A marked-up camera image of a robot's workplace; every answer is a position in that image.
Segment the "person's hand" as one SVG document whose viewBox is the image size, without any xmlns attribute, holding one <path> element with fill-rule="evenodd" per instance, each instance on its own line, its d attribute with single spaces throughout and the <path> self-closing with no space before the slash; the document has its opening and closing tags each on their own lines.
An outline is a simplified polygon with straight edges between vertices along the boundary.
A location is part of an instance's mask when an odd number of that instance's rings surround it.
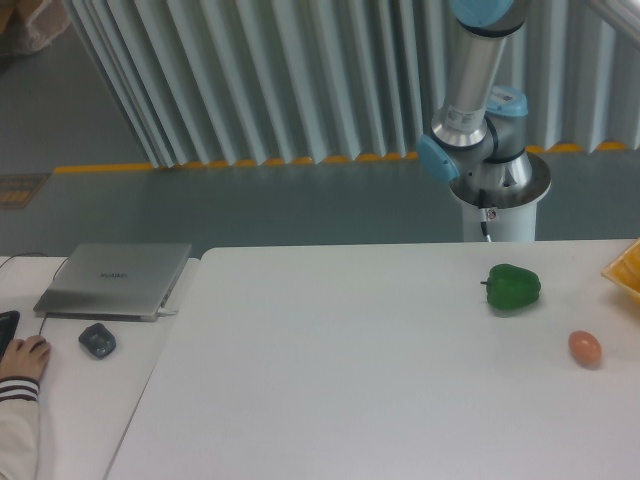
<svg viewBox="0 0 640 480">
<path fill-rule="evenodd" d="M 42 336 L 12 339 L 1 359 L 1 380 L 29 379 L 38 383 L 47 367 L 51 344 Z"/>
</svg>

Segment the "white striped sleeve forearm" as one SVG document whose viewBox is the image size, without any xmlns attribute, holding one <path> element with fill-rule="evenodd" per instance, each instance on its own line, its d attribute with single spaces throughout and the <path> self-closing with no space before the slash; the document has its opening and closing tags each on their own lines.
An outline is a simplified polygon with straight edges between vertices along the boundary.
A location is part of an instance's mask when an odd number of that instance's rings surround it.
<svg viewBox="0 0 640 480">
<path fill-rule="evenodd" d="M 39 449 L 39 383 L 1 380 L 1 478 L 35 479 Z"/>
</svg>

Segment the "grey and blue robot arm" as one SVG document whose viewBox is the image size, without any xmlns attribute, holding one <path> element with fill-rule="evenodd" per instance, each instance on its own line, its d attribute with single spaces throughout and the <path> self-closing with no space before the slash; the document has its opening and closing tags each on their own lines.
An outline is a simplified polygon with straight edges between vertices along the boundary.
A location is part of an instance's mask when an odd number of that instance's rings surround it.
<svg viewBox="0 0 640 480">
<path fill-rule="evenodd" d="M 483 160 L 568 142 L 639 147 L 636 1 L 452 1 L 446 94 L 417 144 L 442 181 Z"/>
</svg>

